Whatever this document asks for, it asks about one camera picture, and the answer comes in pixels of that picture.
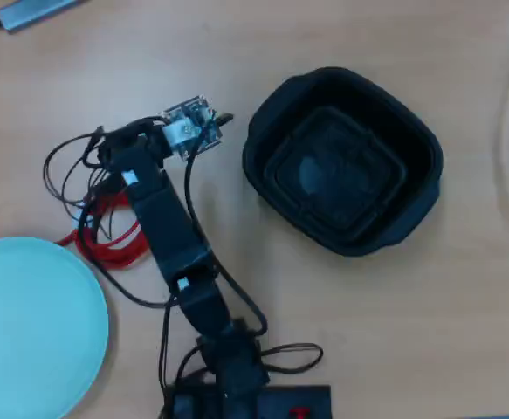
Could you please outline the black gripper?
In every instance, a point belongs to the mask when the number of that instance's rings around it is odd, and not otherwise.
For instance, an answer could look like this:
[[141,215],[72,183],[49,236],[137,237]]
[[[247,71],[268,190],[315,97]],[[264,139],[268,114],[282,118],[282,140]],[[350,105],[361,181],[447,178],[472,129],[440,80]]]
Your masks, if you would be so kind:
[[161,117],[132,121],[104,134],[99,145],[101,166],[121,179],[130,197],[157,197],[166,191],[163,161],[167,156]]

